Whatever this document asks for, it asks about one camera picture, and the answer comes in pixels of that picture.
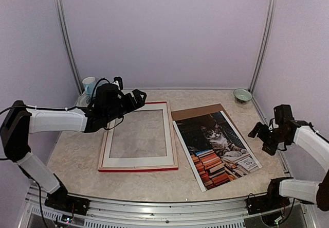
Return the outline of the cat and books photo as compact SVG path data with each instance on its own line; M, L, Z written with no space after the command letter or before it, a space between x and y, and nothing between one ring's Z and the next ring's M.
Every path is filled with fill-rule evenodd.
M224 111L176 118L173 126L202 192L262 168Z

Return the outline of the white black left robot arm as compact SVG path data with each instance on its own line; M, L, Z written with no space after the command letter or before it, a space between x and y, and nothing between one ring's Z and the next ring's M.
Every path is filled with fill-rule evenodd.
M101 78L95 84L90 103L86 107L43 108L28 106L17 100L4 109L7 114L1 125L1 141L6 158L16 163L22 172L32 178L51 196L62 210L72 205L70 195L61 181L31 152L29 135L49 131L94 133L107 130L108 124L145 105L147 94L138 89L123 93L121 77L113 82Z

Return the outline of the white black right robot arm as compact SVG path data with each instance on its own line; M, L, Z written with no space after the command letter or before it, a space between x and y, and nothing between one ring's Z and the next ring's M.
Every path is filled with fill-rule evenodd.
M263 142L262 150L271 156L275 155L279 144L284 145L284 150L295 144L311 155L324 171L328 171L328 140L311 123L296 120L290 105L281 104L274 107L273 111L276 127L258 122L248 136L258 137ZM289 177L272 179L265 195L252 197L247 201L248 211L265 212L287 206L290 198L304 204L315 204L320 210L328 211L328 176L321 182Z

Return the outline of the brown backing board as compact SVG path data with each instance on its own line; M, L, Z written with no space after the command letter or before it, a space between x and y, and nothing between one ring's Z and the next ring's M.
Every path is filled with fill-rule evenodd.
M206 132L216 130L228 142L241 149L248 145L221 104L172 112L182 144L190 155L212 149Z

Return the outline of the pale green ceramic bowl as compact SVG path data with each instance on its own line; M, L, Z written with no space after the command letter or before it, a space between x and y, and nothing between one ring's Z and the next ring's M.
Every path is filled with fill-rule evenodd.
M246 89L235 89L233 95L234 101L238 104L247 104L252 100L252 94Z

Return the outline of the light blue mug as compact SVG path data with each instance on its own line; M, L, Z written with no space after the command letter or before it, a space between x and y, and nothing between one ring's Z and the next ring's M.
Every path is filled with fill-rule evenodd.
M98 79L95 77L86 77L82 80L84 90L87 96L91 96Z

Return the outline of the white blue swirl plate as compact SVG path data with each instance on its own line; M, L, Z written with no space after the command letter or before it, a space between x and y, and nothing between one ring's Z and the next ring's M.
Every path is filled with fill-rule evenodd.
M84 112L90 112L91 111L91 107L90 107L91 102L92 102L91 95L88 95L85 92L83 92L83 94L78 98L78 100L76 102L76 106Z

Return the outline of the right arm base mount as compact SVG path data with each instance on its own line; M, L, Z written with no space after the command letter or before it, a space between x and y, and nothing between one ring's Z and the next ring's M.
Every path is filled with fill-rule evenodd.
M267 193L265 195L255 196L254 194L250 193L246 200L248 214L253 215L289 206L289 198L279 195L280 183L283 180L288 179L291 179L291 177L271 179L267 187Z

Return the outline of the front aluminium rail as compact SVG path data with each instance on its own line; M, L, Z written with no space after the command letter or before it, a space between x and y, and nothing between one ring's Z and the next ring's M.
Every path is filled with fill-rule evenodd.
M278 212L249 214L247 197L211 201L138 202L88 197L85 215L44 206L46 192L32 184L17 227L265 227Z

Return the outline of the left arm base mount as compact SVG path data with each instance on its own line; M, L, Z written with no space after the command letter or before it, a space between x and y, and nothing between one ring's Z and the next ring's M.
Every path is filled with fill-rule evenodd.
M89 204L89 199L69 195L66 187L60 180L59 188L54 193L47 194L45 200L45 206L47 207L82 216L87 215Z

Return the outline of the left aluminium corner post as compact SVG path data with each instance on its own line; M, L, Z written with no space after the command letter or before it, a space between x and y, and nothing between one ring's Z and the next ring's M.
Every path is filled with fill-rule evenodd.
M63 39L64 48L67 54L69 67L74 78L74 83L78 93L81 95L84 92L82 80L75 62L74 53L72 50L69 33L66 25L66 18L64 13L64 6L62 0L54 0L57 17L59 20L60 31Z

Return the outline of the aluminium corner post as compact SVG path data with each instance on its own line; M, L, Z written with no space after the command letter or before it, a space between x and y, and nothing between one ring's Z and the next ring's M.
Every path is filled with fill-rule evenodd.
M75 62L74 53L72 50L69 33L66 25L66 18L64 13L64 6L62 0L54 0L57 17L59 20L60 31L63 39L64 48L67 54L69 67L74 78L74 83L78 93L81 95L84 92L82 80Z
M262 40L261 40L261 44L260 44L260 49L258 52L255 69L254 69L254 72L252 75L252 80L249 85L249 91L252 94L255 92L255 88L256 88L258 79L260 77L261 68L262 68L262 65L264 62L266 49L267 49L267 45L268 45L270 34L271 34L273 17L275 15L276 3L277 3L277 0L269 0L267 14L266 14L266 20L265 20L265 26L264 26Z

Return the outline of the right aluminium corner post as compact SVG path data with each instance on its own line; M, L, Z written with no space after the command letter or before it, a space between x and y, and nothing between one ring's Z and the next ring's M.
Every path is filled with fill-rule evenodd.
M260 44L260 49L258 52L255 69L254 69L254 72L252 75L252 80L249 85L249 91L252 94L255 92L255 88L256 88L258 79L260 77L261 68L262 68L262 65L264 62L266 49L267 49L267 45L268 45L270 34L271 34L273 17L275 15L276 3L277 3L277 0L269 0L267 14L266 14L266 20L265 20L265 26L264 26L262 40L261 40L261 44Z

